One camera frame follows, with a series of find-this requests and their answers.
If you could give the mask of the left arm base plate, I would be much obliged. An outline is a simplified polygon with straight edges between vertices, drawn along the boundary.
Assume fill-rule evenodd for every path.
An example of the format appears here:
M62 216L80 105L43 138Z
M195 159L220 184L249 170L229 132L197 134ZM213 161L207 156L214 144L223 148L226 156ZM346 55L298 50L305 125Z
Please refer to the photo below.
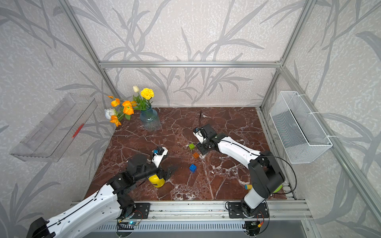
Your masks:
M122 210L119 219L138 219L143 220L148 218L150 203L138 202L129 205Z

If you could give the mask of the dark blue small lego brick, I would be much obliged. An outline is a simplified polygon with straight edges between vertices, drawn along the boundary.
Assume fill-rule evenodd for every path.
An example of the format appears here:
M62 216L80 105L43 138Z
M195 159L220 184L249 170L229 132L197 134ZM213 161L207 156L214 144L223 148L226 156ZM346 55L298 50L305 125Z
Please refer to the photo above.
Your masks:
M197 169L197 167L196 167L196 165L194 165L194 164L191 164L190 167L189 167L189 170L190 170L192 173L195 173L195 172L196 172L196 169Z

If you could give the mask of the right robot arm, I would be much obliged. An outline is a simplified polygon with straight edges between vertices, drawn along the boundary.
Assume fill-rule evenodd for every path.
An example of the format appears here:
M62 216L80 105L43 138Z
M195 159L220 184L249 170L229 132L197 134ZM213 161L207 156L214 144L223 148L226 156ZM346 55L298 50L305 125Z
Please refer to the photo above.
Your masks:
M193 129L193 134L199 141L197 147L203 155L214 149L232 157L249 170L252 188L241 200L246 217L253 217L260 204L281 190L285 175L271 152L250 149L223 133L217 133L209 124Z

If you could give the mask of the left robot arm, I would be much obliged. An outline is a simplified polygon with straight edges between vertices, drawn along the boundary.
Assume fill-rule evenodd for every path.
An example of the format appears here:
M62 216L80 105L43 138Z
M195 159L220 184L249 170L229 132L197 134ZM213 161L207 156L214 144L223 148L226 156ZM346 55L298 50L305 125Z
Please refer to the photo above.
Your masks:
M160 181L170 178L171 172L160 166L167 156L165 148L154 150L151 162L145 154L134 155L124 172L116 174L76 206L48 220L40 217L32 222L27 237L82 238L105 222L133 215L138 209L129 193L140 180L152 176Z

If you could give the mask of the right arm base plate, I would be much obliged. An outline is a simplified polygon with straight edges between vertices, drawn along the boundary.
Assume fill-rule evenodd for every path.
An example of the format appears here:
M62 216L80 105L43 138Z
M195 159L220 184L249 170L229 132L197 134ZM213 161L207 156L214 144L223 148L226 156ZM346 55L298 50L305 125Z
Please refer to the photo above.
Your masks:
M242 208L242 203L241 202L226 202L225 203L225 208L229 212L229 218L231 219L265 219L269 218L269 208L267 206L266 201L263 201L258 205L257 208L251 209L250 207L248 208Z

